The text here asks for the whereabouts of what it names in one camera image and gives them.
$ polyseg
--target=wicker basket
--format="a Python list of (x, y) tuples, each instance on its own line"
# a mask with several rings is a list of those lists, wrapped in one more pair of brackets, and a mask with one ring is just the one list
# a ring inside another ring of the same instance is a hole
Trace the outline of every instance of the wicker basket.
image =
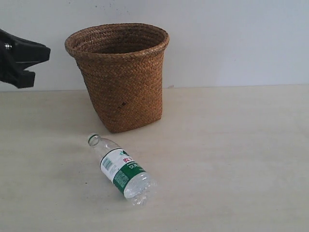
[(110, 132), (146, 126), (162, 116), (166, 31), (147, 24), (107, 24), (72, 34), (75, 58), (96, 113)]

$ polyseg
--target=white table surface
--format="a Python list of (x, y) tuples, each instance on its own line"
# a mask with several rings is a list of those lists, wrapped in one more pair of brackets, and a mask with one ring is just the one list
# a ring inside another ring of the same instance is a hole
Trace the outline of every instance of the white table surface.
[[(131, 207), (88, 134), (158, 181)], [(0, 93), (1, 232), (307, 232), (309, 86), (164, 90), (160, 121), (110, 134), (85, 91)]]

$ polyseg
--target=white wall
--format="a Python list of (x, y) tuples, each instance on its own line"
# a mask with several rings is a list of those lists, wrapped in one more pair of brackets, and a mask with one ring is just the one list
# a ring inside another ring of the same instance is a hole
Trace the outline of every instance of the white wall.
[[(170, 33), (164, 87), (309, 83), (308, 0), (0, 0), (0, 22), (52, 49), (50, 61), (30, 68), (29, 90), (85, 89), (65, 39), (121, 22)], [(0, 83), (0, 91), (12, 90)]]

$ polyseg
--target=basket rim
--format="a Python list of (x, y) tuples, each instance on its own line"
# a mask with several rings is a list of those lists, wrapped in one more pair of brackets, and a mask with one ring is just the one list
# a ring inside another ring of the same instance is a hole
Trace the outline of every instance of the basket rim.
[[(85, 52), (80, 51), (77, 49), (72, 48), (70, 45), (72, 43), (72, 40), (74, 40), (74, 37), (82, 35), (86, 32), (102, 29), (104, 27), (125, 27), (125, 26), (143, 26), (148, 28), (153, 28), (157, 31), (160, 31), (162, 35), (164, 36), (164, 39), (161, 43), (159, 43), (156, 46), (143, 49), (140, 51), (130, 52), (130, 53), (91, 53), (91, 52)], [(66, 40), (65, 40), (65, 48), (66, 51), (75, 59), (112, 59), (112, 60), (123, 60), (123, 59), (130, 59), (130, 58), (139, 58), (143, 56), (147, 56), (149, 54), (159, 53), (161, 51), (164, 51), (169, 44), (169, 34), (162, 28), (159, 28), (157, 26), (151, 25), (151, 24), (145, 24), (145, 23), (114, 23), (114, 24), (103, 24), (98, 26), (92, 26), (85, 29), (81, 29), (73, 34), (71, 34)]]

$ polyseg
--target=clear plastic bottle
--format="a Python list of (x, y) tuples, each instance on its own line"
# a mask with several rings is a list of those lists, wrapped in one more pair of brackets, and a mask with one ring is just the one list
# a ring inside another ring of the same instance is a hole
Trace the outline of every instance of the clear plastic bottle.
[(133, 205), (145, 205), (156, 182), (115, 142), (98, 134), (88, 136), (100, 160), (101, 171)]

